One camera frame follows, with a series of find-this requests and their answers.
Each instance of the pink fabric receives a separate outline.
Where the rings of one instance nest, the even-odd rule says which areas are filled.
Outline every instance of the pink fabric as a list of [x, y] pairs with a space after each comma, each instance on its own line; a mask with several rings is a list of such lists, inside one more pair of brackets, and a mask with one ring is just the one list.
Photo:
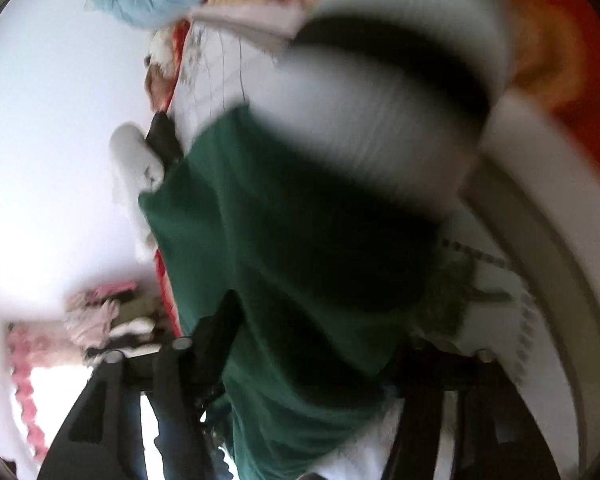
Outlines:
[[102, 348], [109, 339], [111, 322], [118, 316], [119, 303], [107, 300], [101, 306], [72, 310], [65, 326], [71, 341], [80, 348]]
[[93, 295], [99, 300], [105, 300], [106, 298], [115, 296], [120, 292], [136, 290], [136, 288], [138, 288], [138, 284], [136, 282], [123, 282], [115, 285], [104, 285], [99, 286], [96, 290], [94, 290]]
[[11, 380], [16, 386], [15, 397], [22, 407], [20, 417], [27, 428], [27, 442], [34, 458], [42, 462], [48, 449], [45, 434], [36, 424], [38, 409], [31, 397], [31, 372], [34, 367], [51, 367], [82, 362], [82, 351], [71, 342], [62, 322], [16, 323], [7, 334]]

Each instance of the green fabric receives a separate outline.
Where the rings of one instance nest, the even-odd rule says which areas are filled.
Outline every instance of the green fabric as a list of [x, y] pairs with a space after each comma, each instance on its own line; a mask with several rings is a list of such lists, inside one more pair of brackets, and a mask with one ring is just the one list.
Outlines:
[[241, 480], [294, 479], [376, 413], [435, 225], [288, 148], [247, 107], [140, 205], [187, 333], [229, 288], [242, 300], [223, 376]]

